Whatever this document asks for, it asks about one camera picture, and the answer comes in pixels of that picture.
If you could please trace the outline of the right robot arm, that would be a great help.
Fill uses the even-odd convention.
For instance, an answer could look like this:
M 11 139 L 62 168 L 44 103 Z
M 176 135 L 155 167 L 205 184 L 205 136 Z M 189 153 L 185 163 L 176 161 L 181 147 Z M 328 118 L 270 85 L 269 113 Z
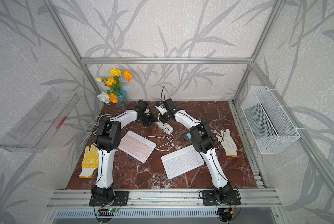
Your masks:
M 233 190 L 216 156 L 215 141 L 208 122 L 193 118 L 185 110 L 175 106 L 172 99 L 158 102 L 155 107 L 159 111 L 159 121 L 167 123 L 173 119 L 189 130 L 193 147 L 207 164 L 214 189 Z

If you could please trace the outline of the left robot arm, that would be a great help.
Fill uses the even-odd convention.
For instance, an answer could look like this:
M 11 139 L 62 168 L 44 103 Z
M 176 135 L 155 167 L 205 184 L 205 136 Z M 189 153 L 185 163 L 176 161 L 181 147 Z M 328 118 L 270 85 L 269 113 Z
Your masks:
M 132 109 L 102 122 L 95 136 L 99 152 L 99 167 L 96 186 L 98 189 L 113 188 L 113 160 L 121 142 L 121 129 L 132 122 L 139 122 L 148 127 L 155 121 L 148 103 L 140 99 Z

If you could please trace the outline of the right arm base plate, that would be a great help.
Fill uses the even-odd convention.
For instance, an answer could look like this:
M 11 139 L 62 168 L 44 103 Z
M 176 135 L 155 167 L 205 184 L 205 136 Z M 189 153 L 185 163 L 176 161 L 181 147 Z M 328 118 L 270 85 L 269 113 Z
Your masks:
M 219 205 L 230 205 L 239 206 L 241 205 L 241 197 L 237 190 L 232 191 L 227 202 L 219 203 L 215 196 L 214 190 L 202 190 L 199 192 L 199 197 L 203 200 L 203 205 L 205 206 L 219 206 Z

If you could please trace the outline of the pink wireless keyboard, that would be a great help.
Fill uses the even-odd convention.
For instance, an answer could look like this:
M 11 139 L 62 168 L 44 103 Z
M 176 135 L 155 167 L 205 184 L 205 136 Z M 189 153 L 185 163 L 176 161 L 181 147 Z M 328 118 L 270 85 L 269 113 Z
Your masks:
M 153 150 L 156 148 L 156 143 L 138 135 L 135 132 L 128 131 L 121 139 L 118 149 L 145 163 Z

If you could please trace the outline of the white wireless keyboard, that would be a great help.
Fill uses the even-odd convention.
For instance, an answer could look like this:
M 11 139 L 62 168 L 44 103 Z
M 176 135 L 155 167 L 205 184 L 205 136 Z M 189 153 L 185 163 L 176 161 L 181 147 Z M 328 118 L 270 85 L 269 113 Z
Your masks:
M 204 164 L 200 153 L 193 145 L 164 155 L 161 161 L 168 179 L 173 179 Z

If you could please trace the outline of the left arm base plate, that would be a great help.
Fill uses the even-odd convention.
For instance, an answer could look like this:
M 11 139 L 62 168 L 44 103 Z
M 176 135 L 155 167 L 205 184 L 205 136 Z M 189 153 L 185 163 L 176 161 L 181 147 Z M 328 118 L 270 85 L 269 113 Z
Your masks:
M 114 195 L 111 199 L 105 199 L 103 197 L 98 197 L 95 194 L 92 194 L 90 199 L 90 207 L 107 207 L 107 206 L 117 206 L 124 207 L 127 205 L 129 197 L 129 191 L 114 191 Z

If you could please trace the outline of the teal charger plug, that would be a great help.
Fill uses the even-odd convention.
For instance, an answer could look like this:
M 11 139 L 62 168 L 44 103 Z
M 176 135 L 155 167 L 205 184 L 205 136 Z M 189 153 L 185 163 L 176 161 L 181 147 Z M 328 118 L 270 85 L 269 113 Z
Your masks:
M 191 140 L 191 133 L 185 135 L 185 140 L 187 141 Z

